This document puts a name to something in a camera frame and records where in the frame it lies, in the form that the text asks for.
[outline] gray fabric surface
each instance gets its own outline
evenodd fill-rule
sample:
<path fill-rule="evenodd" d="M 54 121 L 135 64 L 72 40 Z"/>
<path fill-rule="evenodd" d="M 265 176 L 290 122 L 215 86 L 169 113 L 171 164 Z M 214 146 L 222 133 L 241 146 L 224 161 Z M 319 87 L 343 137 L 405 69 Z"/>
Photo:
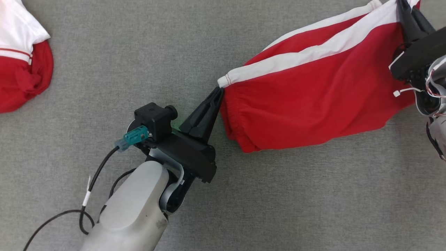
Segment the gray fabric surface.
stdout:
<path fill-rule="evenodd" d="M 133 110 L 174 105 L 180 122 L 217 78 L 280 35 L 367 2 L 25 0 L 52 36 L 55 68 L 47 91 L 0 114 L 0 250 L 22 250 L 46 219 L 80 207 Z M 422 11 L 446 25 L 444 1 Z M 158 251 L 446 247 L 446 165 L 413 106 L 378 131 L 248 155 L 219 118 L 211 144 L 217 174 L 192 185 Z M 134 148 L 114 155 L 87 211 L 96 218 L 113 181 L 143 160 Z M 78 250 L 77 220 L 51 223 L 29 250 Z"/>

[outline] white fabric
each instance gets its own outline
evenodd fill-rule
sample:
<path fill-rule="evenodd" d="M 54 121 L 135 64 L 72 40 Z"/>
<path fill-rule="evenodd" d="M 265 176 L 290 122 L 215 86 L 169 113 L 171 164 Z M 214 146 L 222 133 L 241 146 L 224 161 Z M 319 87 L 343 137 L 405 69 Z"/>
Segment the white fabric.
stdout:
<path fill-rule="evenodd" d="M 0 56 L 28 62 L 33 44 L 49 37 L 20 0 L 0 0 Z"/>
<path fill-rule="evenodd" d="M 419 0 L 409 0 L 411 6 Z M 283 71 L 318 59 L 347 51 L 363 41 L 372 29 L 398 22 L 396 0 L 390 0 L 378 7 L 351 27 L 334 35 L 319 46 L 308 47 L 300 52 L 290 52 L 272 56 L 262 61 L 229 71 L 217 80 L 220 87 Z"/>
<path fill-rule="evenodd" d="M 382 3 L 380 2 L 380 0 L 372 0 L 365 6 L 357 7 L 357 8 L 354 8 L 354 9 L 352 9 L 352 10 L 346 12 L 346 13 L 343 13 L 343 14 L 340 14 L 340 15 L 337 15 L 337 16 L 334 16 L 334 17 L 330 17 L 330 18 L 324 19 L 322 21 L 316 22 L 314 24 L 305 26 L 305 27 L 297 29 L 297 30 L 293 30 L 293 31 L 288 32 L 287 34 L 281 36 L 280 38 L 278 38 L 277 40 L 272 42 L 270 45 L 268 45 L 263 50 L 266 50 L 266 49 L 270 48 L 271 46 L 273 46 L 275 44 L 278 44 L 281 41 L 283 41 L 283 40 L 285 40 L 287 38 L 290 38 L 290 37 L 292 37 L 292 36 L 294 36 L 296 34 L 303 33 L 303 32 L 310 31 L 310 30 L 314 30 L 314 29 L 320 29 L 320 28 L 323 28 L 323 27 L 327 27 L 327 26 L 330 26 L 330 25 L 334 25 L 334 24 L 338 24 L 338 23 L 350 20 L 350 19 L 355 18 L 355 17 L 359 17 L 359 16 L 362 16 L 362 15 L 365 15 L 367 13 L 370 13 L 372 10 L 380 7 L 381 5 L 382 5 Z"/>

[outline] folded garment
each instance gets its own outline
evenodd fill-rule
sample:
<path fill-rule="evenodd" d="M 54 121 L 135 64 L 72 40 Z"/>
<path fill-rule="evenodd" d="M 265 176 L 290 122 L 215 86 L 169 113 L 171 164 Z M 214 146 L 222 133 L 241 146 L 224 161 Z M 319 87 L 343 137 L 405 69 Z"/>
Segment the folded garment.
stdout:
<path fill-rule="evenodd" d="M 0 113 L 18 109 L 49 86 L 49 37 L 20 0 L 0 0 Z"/>
<path fill-rule="evenodd" d="M 404 88 L 388 69 L 402 42 L 395 0 L 374 0 L 282 36 L 218 80 L 228 137 L 252 152 L 383 127 L 414 102 L 411 93 L 392 94 Z"/>

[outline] red and white garment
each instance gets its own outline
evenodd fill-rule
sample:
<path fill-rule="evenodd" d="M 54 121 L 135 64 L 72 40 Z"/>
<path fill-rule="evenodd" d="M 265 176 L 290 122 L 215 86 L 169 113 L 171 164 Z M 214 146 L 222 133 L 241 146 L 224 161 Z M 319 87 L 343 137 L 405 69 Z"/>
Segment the red and white garment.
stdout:
<path fill-rule="evenodd" d="M 414 102 L 412 93 L 392 94 L 404 88 L 388 68 L 402 42 L 396 0 L 373 0 L 280 37 L 218 79 L 228 137 L 252 152 L 383 127 Z"/>
<path fill-rule="evenodd" d="M 20 0 L 0 0 L 0 113 L 18 109 L 50 84 L 49 37 Z"/>

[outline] teal connector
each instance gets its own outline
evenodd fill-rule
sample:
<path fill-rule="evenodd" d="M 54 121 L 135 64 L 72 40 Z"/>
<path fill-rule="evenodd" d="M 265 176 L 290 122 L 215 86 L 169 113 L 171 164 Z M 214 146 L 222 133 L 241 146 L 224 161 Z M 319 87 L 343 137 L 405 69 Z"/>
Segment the teal connector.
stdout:
<path fill-rule="evenodd" d="M 118 151 L 123 152 L 130 146 L 133 146 L 136 143 L 140 143 L 148 138 L 149 130 L 147 129 L 147 127 L 142 125 L 124 134 L 124 137 L 122 139 L 115 141 L 115 146 L 119 146 Z"/>

